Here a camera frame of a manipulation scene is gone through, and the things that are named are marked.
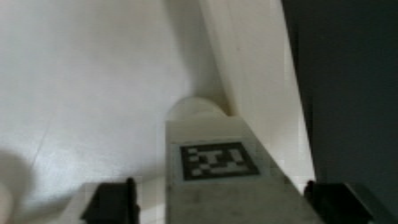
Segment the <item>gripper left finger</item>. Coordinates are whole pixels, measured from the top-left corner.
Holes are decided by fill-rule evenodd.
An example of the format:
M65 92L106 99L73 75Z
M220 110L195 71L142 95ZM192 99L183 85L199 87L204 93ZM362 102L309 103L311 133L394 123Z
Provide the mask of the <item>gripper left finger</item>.
M81 185L64 210L64 224L140 224L136 183L87 183Z

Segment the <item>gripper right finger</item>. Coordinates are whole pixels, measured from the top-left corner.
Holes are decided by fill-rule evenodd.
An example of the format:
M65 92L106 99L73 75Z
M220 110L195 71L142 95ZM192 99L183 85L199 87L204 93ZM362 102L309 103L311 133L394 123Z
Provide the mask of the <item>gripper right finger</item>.
M360 184L309 181L304 198L325 224L398 224L398 218Z

